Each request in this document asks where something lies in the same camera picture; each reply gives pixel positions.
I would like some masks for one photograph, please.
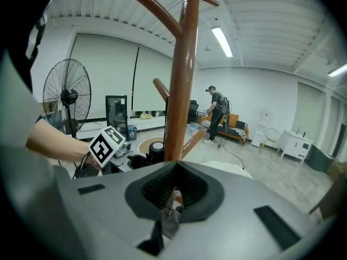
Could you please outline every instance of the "floor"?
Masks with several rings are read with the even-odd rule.
[[[139,144],[150,137],[161,137],[164,135],[164,130],[155,130],[142,132],[137,134],[137,140],[132,141],[132,151],[138,152]],[[205,163],[215,160],[230,164],[242,165],[241,161],[235,156],[229,154],[226,150],[234,153],[243,160],[245,171],[269,189],[278,193],[289,202],[298,207],[302,212],[308,213],[324,196],[332,185],[332,180],[326,173],[317,172],[311,169],[306,163],[300,165],[299,160],[284,156],[282,159],[270,150],[264,148],[262,153],[257,147],[245,142],[242,144],[230,138],[222,138],[221,146],[217,148],[217,143],[220,142],[220,137],[217,136],[216,142],[213,145],[205,144],[200,141],[184,158],[185,161],[195,163]],[[119,159],[122,163],[127,161],[126,158]],[[57,161],[50,160],[52,164],[57,164]],[[74,174],[75,167],[72,163],[61,162],[62,166],[66,167],[70,176]]]

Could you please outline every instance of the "cable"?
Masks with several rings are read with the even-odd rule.
[[[79,176],[79,178],[81,178],[81,176],[82,176],[82,168],[83,168],[83,166],[85,165],[85,162],[87,161],[87,159],[88,159],[88,157],[89,157],[90,154],[91,154],[91,153],[88,152],[88,153],[83,157],[83,160],[82,160],[82,163],[81,163],[81,169],[80,169],[80,176]]]
[[[224,147],[224,150],[225,150],[226,152],[228,152],[229,154],[231,154],[231,155],[235,156],[236,158],[238,158],[238,159],[242,162],[242,165],[243,165],[243,168],[242,168],[242,169],[243,169],[243,170],[245,169],[245,164],[243,163],[243,161],[242,161],[242,159],[241,159],[240,157],[236,156],[234,153],[231,153],[230,151],[227,151],[225,145],[219,145],[219,146],[223,146],[223,147]]]

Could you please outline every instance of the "ceiling beam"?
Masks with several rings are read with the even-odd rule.
[[[317,52],[325,45],[326,41],[329,39],[333,31],[334,26],[331,24],[329,20],[325,19],[318,34],[309,45],[306,52],[303,53],[301,58],[294,65],[293,72],[295,74],[298,73],[301,70],[301,68],[303,68],[310,60],[312,60],[316,56]]]
[[[236,29],[236,24],[231,16],[231,13],[229,11],[229,8],[228,6],[226,5],[225,1],[224,0],[216,0],[219,2],[220,6],[219,8],[221,9],[222,11],[222,16],[224,18],[224,21],[227,25],[227,28],[229,30],[231,30],[232,32],[232,35],[231,37],[233,38],[233,41],[236,43],[236,51],[237,51],[237,54],[239,56],[239,59],[240,59],[240,63],[242,66],[245,65],[244,63],[244,60],[243,60],[243,53],[242,53],[242,50],[241,50],[241,44],[240,44],[240,40],[239,40],[239,36],[238,36],[238,33],[237,33],[237,29]]]

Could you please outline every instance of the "ceiling light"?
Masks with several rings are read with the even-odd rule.
[[[233,57],[232,50],[230,49],[229,43],[221,29],[221,27],[213,27],[212,28],[213,34],[215,34],[215,37],[219,41],[221,47],[224,50],[224,53],[226,54],[227,57]]]
[[[328,76],[329,77],[335,77],[335,76],[338,76],[338,75],[342,75],[345,72],[347,72],[347,63],[344,64],[343,66],[340,66],[339,68],[329,72]]]

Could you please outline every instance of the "couch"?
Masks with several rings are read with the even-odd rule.
[[[203,126],[203,122],[205,120],[211,121],[211,117],[212,114],[210,114],[209,116],[204,116],[202,118],[200,118],[200,125]],[[224,120],[226,119],[226,115],[223,116],[220,125],[224,125]],[[246,125],[246,123],[239,121],[239,115],[234,115],[234,114],[229,114],[229,129],[227,132],[224,130],[223,126],[218,126],[217,132],[218,134],[222,134],[224,136],[242,141],[242,145],[245,143],[245,139],[248,139],[248,126]],[[245,130],[245,138],[235,134],[233,129],[244,129]]]

